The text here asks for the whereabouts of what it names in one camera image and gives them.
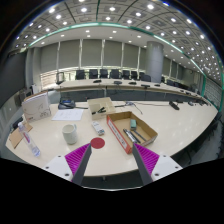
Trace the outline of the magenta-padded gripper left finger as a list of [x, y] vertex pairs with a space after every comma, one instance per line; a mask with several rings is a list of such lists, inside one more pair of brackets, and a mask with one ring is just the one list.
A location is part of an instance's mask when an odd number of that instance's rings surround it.
[[43, 167], [43, 170], [81, 185], [91, 153], [91, 144], [88, 143], [65, 156], [56, 156]]

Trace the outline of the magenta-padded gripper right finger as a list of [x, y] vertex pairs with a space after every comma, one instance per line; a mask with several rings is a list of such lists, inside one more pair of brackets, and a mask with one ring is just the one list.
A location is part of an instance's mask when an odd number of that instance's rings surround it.
[[136, 143], [133, 144], [132, 153], [135, 157], [143, 185], [152, 183], [182, 169], [168, 155], [158, 155]]

